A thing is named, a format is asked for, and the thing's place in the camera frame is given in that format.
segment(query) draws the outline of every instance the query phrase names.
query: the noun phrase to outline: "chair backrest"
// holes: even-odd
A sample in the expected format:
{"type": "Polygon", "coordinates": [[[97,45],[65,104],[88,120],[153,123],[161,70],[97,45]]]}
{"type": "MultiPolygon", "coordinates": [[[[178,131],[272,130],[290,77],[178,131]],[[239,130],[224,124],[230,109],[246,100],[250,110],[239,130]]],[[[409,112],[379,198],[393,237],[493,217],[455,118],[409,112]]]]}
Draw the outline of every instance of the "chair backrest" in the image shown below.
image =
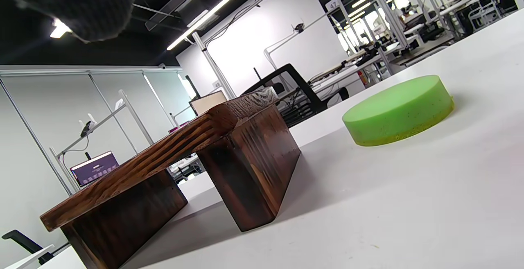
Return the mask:
{"type": "MultiPolygon", "coordinates": [[[[32,241],[30,238],[26,237],[23,233],[21,233],[18,230],[12,230],[10,232],[7,232],[6,234],[2,235],[2,238],[6,240],[12,239],[13,241],[15,241],[15,243],[18,243],[21,247],[24,247],[31,254],[34,254],[35,252],[38,252],[42,249],[40,245],[32,241]]],[[[38,262],[41,265],[43,265],[51,258],[53,258],[53,255],[50,253],[46,253],[40,258],[38,258],[38,262]]]]}
{"type": "Polygon", "coordinates": [[[280,99],[277,108],[288,127],[293,127],[327,109],[326,103],[320,100],[291,64],[270,73],[247,89],[243,95],[270,86],[277,92],[280,99]]]}

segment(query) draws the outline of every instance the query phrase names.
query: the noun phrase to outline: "green foam disc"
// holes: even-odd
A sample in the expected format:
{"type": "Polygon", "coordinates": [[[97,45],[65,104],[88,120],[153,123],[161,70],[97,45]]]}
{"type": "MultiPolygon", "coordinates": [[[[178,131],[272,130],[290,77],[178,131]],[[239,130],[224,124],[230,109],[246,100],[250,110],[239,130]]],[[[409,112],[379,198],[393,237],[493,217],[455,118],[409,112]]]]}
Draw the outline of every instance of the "green foam disc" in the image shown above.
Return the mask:
{"type": "Polygon", "coordinates": [[[352,107],[342,121],[356,144],[377,146],[416,135],[455,108],[437,75],[397,84],[352,107]]]}

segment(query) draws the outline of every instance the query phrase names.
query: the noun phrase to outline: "laptop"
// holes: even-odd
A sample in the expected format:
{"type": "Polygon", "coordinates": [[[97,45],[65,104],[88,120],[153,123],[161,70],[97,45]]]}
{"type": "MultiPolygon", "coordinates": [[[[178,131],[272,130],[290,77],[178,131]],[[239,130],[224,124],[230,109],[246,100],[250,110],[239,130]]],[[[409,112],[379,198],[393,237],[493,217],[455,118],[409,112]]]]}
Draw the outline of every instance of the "laptop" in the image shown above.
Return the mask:
{"type": "Polygon", "coordinates": [[[108,151],[97,157],[70,168],[80,187],[84,187],[109,174],[118,167],[112,152],[108,151]]]}

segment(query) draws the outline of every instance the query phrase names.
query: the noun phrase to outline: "wooden stand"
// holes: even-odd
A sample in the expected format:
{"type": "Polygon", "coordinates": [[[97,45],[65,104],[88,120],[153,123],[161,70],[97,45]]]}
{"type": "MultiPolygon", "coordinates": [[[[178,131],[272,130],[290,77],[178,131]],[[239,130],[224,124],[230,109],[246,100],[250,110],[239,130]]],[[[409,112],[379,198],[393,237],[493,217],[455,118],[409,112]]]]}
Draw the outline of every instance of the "wooden stand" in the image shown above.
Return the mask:
{"type": "Polygon", "coordinates": [[[41,215],[88,269],[117,269],[186,204],[166,170],[197,152],[242,231],[273,221],[300,150],[272,88],[213,107],[41,215]]]}
{"type": "Polygon", "coordinates": [[[242,231],[275,220],[300,149],[275,105],[197,152],[242,231]]]}

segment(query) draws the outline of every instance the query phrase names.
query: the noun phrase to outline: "wooden block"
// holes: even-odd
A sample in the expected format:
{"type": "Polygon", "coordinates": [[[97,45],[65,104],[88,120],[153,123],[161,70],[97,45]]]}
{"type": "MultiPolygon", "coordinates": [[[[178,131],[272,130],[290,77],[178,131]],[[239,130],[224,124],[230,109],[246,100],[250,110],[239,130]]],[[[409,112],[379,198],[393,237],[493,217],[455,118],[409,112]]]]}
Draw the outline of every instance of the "wooden block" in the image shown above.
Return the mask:
{"type": "Polygon", "coordinates": [[[186,204],[165,170],[61,229],[88,269],[117,269],[186,204]]]}
{"type": "Polygon", "coordinates": [[[242,231],[275,220],[300,149],[275,105],[197,152],[242,231]]]}
{"type": "Polygon", "coordinates": [[[272,106],[272,88],[213,107],[41,215],[62,228],[86,267],[116,269],[187,203],[166,168],[272,106]]]}

